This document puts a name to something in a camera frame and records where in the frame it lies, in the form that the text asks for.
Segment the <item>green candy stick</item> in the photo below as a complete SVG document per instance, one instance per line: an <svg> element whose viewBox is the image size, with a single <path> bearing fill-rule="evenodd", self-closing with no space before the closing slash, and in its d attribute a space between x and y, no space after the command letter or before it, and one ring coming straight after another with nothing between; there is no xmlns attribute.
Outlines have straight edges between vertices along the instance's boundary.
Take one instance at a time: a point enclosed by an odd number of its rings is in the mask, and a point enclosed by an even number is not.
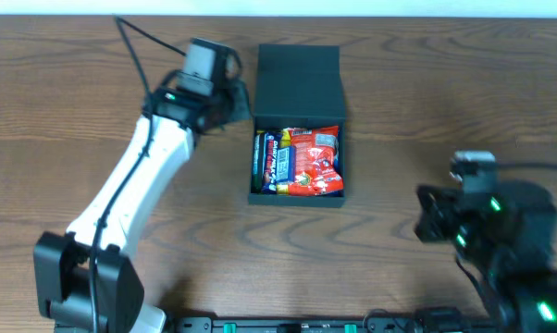
<svg viewBox="0 0 557 333"><path fill-rule="evenodd" d="M254 137L253 151L253 167L252 167L252 192L260 192L262 188L262 174L264 172L265 159L265 136L266 134L259 130Z"/></svg>

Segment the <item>purple Dairy Milk bar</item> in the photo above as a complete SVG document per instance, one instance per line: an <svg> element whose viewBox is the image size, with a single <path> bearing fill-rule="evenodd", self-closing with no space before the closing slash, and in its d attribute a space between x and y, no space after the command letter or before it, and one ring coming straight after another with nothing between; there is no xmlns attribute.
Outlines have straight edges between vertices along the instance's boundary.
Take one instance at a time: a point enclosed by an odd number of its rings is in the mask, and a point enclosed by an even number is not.
<svg viewBox="0 0 557 333"><path fill-rule="evenodd" d="M261 192L263 194L275 194L277 191L278 152L282 133L273 131L266 132L264 139L264 164Z"/></svg>

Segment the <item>yellow snack packet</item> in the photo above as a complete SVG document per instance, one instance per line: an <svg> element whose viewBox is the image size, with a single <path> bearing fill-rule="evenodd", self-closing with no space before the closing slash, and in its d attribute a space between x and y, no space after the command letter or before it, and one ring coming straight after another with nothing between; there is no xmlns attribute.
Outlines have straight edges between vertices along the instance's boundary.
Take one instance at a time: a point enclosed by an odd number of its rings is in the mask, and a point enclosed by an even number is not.
<svg viewBox="0 0 557 333"><path fill-rule="evenodd" d="M287 146L292 146L291 145L291 135L290 135L289 131L287 129L284 129L281 133L282 133L282 139L281 139L281 142L280 142L280 148L287 147ZM277 194L288 195L290 184L292 184L292 182L277 183Z"/></svg>

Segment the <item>black box with lid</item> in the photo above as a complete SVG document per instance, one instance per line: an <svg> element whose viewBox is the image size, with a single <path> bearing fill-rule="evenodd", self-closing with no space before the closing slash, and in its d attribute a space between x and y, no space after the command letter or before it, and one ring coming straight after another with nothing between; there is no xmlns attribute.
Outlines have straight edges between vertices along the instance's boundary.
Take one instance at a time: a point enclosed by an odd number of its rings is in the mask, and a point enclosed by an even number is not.
<svg viewBox="0 0 557 333"><path fill-rule="evenodd" d="M254 131L338 126L340 171L346 179L347 106L337 45L261 44L254 95Z"/></svg>

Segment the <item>orange Reese's packet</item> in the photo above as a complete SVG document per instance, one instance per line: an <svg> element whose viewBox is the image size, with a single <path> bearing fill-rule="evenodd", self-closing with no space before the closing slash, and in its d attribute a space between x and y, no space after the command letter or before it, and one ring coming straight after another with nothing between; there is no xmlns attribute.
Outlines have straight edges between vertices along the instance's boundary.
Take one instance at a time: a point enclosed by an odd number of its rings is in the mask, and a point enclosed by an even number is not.
<svg viewBox="0 0 557 333"><path fill-rule="evenodd" d="M320 196L342 191L344 181L335 168L339 127L289 128L295 150L294 181L287 185L289 196Z"/></svg>

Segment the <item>small blue carton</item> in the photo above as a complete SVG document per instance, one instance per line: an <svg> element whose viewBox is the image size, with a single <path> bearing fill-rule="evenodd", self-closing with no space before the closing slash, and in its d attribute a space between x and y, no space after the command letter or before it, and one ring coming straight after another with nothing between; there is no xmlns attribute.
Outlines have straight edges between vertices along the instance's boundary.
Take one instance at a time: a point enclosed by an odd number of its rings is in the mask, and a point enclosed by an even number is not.
<svg viewBox="0 0 557 333"><path fill-rule="evenodd" d="M277 183L294 182L295 167L295 148L293 146L280 148L277 157Z"/></svg>

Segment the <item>blue Oreo packet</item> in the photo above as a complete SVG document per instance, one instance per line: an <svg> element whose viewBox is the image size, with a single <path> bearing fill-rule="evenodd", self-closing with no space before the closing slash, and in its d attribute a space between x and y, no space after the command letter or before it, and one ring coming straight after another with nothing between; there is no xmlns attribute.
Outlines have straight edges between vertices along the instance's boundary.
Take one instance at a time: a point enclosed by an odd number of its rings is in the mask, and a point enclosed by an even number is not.
<svg viewBox="0 0 557 333"><path fill-rule="evenodd" d="M338 142L335 143L335 153L334 153L334 157L333 157L333 167L334 167L335 172L337 172L338 175L340 176L340 178L342 178L341 171L340 171L340 146L339 146Z"/></svg>

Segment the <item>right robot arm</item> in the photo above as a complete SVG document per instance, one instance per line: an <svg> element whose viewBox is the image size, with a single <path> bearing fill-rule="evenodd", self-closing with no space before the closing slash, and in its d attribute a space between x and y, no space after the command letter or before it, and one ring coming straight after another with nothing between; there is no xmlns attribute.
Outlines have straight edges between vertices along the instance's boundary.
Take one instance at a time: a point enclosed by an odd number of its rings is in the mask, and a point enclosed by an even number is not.
<svg viewBox="0 0 557 333"><path fill-rule="evenodd" d="M416 194L416 236L450 242L457 263L478 270L472 283L499 330L557 332L557 208L548 190L510 180L481 191L420 185Z"/></svg>

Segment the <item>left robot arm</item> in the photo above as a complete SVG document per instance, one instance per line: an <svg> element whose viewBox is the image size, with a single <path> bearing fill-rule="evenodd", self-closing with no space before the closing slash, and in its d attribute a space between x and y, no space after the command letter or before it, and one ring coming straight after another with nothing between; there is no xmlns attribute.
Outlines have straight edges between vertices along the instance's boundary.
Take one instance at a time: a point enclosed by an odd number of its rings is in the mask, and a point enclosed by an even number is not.
<svg viewBox="0 0 557 333"><path fill-rule="evenodd" d="M62 234L33 249L38 307L56 332L164 332L167 313L144 299L132 260L149 216L206 131L245 120L235 80L211 97L161 84L146 97L130 144L102 189Z"/></svg>

